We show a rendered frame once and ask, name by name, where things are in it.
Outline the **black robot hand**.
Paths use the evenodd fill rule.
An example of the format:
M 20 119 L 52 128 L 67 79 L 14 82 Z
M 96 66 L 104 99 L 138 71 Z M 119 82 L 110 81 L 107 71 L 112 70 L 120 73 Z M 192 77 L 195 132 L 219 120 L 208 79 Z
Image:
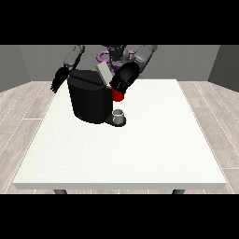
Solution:
M 58 69 L 58 71 L 55 74 L 54 79 L 51 82 L 50 89 L 56 93 L 57 90 L 61 87 L 63 82 L 68 78 L 69 75 L 69 69 L 67 67 L 61 67 Z
M 134 83 L 139 76 L 139 65 L 137 63 L 124 64 L 112 77 L 110 86 L 124 95 L 127 89 Z

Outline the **pale grey machine lid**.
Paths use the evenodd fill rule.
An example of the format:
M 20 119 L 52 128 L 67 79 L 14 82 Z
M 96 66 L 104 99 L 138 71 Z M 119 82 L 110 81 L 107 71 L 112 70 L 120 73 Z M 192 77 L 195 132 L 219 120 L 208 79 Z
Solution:
M 102 81 L 105 85 L 108 85 L 109 82 L 112 80 L 112 73 L 110 72 L 110 69 L 106 62 L 101 62 L 96 65 L 96 70 L 99 73 Z

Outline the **black coffee machine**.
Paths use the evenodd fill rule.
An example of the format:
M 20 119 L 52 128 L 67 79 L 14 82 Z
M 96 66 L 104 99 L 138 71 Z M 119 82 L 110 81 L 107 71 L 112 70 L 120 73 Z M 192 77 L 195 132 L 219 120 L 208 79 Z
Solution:
M 108 123 L 115 127 L 126 124 L 125 117 L 116 122 L 112 92 L 97 71 L 73 70 L 69 73 L 67 85 L 74 114 L 80 120 L 94 124 Z

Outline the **small grey cup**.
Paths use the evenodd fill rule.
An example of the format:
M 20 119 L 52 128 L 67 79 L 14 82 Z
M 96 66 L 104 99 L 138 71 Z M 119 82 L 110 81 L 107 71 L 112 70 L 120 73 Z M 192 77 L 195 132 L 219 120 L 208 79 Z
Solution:
M 113 121 L 116 123 L 116 124 L 121 124 L 123 123 L 124 121 L 124 113 L 121 109 L 115 109 L 113 112 L 112 112 L 112 115 L 113 115 Z

